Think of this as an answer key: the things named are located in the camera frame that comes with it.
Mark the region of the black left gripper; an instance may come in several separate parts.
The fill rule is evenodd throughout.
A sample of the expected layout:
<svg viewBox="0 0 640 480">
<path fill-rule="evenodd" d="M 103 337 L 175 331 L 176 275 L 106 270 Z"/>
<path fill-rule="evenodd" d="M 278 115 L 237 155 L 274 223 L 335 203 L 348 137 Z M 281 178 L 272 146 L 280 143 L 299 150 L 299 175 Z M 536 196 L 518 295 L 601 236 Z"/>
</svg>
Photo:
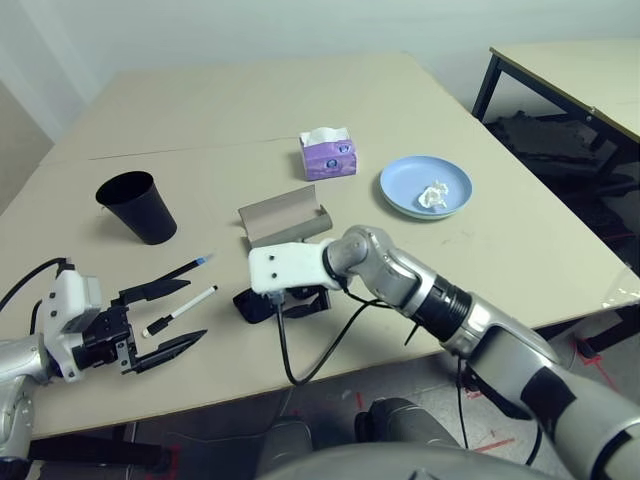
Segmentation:
<svg viewBox="0 0 640 480">
<path fill-rule="evenodd" d="M 198 342 L 207 330 L 198 330 L 162 342 L 158 348 L 137 357 L 137 348 L 127 313 L 129 304 L 153 301 L 189 286 L 189 280 L 158 279 L 121 290 L 118 303 L 113 303 L 82 332 L 81 344 L 73 348 L 73 359 L 80 371 L 116 363 L 122 374 L 153 369 L 175 359 Z"/>
</svg>

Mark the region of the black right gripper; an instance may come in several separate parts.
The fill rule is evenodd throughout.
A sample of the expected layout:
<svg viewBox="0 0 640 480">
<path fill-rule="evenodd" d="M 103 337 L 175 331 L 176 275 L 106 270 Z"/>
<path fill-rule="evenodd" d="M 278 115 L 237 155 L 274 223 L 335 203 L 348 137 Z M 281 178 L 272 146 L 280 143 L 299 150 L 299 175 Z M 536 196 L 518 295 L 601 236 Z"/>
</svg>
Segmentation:
<svg viewBox="0 0 640 480">
<path fill-rule="evenodd" d="M 299 304 L 288 308 L 288 312 L 321 312 L 331 308 L 328 290 L 323 286 L 294 287 L 287 292 L 299 301 Z"/>
</svg>

